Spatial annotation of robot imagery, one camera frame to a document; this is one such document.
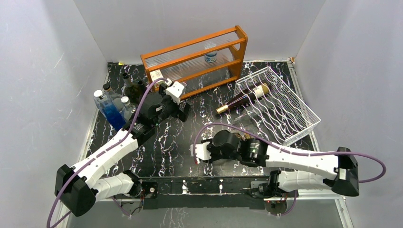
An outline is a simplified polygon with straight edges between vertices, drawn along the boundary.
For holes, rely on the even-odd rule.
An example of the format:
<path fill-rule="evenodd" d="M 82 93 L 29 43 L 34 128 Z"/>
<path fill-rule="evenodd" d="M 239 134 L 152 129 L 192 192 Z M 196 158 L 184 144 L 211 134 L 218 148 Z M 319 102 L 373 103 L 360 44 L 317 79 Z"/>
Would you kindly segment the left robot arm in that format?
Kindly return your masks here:
<path fill-rule="evenodd" d="M 136 112 L 117 134 L 95 153 L 72 167 L 64 164 L 56 175 L 55 195 L 76 217 L 86 214 L 96 202 L 127 194 L 131 198 L 142 192 L 142 180 L 131 171 L 110 178 L 104 173 L 130 152 L 138 149 L 155 134 L 155 128 L 172 117 L 185 122 L 191 104 L 163 93 L 144 95 Z"/>

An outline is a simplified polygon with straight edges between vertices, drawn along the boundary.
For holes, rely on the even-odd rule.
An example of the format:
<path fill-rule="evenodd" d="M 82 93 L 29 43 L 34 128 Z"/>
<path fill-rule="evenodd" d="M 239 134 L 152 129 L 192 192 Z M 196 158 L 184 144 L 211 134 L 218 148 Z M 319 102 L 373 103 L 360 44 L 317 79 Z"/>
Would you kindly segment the clear glass bottle black cap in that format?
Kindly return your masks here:
<path fill-rule="evenodd" d="M 104 90 L 105 94 L 108 95 L 108 96 L 111 98 L 111 100 L 113 101 L 113 103 L 114 103 L 116 106 L 122 105 L 121 98 L 122 98 L 123 96 L 120 95 L 120 94 L 118 94 L 118 93 L 116 93 L 116 92 L 111 88 L 111 86 L 110 86 L 109 83 L 105 83 L 105 84 L 103 85 L 103 90 Z"/>

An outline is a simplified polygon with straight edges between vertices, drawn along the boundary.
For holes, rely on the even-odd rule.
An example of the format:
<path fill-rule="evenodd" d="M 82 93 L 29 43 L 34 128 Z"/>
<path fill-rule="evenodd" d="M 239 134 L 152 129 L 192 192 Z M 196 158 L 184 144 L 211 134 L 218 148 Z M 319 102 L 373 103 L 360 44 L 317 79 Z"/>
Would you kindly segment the brown wine bottle silver cap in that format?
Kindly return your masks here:
<path fill-rule="evenodd" d="M 133 104 L 139 104 L 141 100 L 141 90 L 137 84 L 132 82 L 132 78 L 127 73 L 122 73 L 122 78 L 124 80 L 124 95 L 129 98 L 129 101 Z"/>

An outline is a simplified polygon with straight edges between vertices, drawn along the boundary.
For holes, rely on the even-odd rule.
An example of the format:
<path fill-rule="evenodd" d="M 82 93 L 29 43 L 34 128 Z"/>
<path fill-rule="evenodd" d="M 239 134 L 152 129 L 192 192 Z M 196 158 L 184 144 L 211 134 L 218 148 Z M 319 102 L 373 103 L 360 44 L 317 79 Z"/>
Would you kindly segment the clear round glass bottle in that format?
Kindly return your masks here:
<path fill-rule="evenodd" d="M 131 116 L 136 112 L 136 107 L 130 102 L 127 96 L 123 96 L 120 101 L 123 104 L 120 114 L 124 120 L 128 122 Z"/>

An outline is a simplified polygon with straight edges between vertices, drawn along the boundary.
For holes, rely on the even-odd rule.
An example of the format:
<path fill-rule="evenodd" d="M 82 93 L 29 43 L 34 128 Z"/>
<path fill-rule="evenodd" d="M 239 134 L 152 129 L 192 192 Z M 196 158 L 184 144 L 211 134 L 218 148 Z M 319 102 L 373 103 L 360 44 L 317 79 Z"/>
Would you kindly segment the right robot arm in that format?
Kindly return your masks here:
<path fill-rule="evenodd" d="M 243 139 L 221 130 L 203 142 L 202 154 L 206 162 L 231 159 L 250 167 L 291 169 L 271 172 L 268 192 L 274 197 L 299 189 L 328 189 L 343 196 L 359 196 L 358 162 L 347 148 L 336 153 L 312 152 L 257 138 Z"/>

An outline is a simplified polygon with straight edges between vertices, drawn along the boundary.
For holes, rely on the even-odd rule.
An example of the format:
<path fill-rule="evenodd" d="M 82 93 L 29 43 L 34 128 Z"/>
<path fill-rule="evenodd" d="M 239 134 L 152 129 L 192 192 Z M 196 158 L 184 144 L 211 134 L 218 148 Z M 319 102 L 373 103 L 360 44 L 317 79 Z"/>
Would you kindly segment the blue square glass bottle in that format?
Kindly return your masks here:
<path fill-rule="evenodd" d="M 94 102 L 106 118 L 106 120 L 111 124 L 111 126 L 119 131 L 125 125 L 125 119 L 121 116 L 119 110 L 113 103 L 113 100 L 102 90 L 96 90 L 94 93 Z"/>

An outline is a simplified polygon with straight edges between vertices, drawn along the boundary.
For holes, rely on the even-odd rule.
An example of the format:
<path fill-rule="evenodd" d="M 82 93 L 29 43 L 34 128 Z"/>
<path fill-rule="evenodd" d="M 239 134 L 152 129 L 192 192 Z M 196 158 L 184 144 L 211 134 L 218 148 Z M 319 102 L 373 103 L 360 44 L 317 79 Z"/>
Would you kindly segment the dark green wine bottle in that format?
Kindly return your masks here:
<path fill-rule="evenodd" d="M 147 90 L 147 85 L 144 83 L 143 80 L 137 80 L 136 83 L 138 85 L 141 94 L 144 95 Z"/>

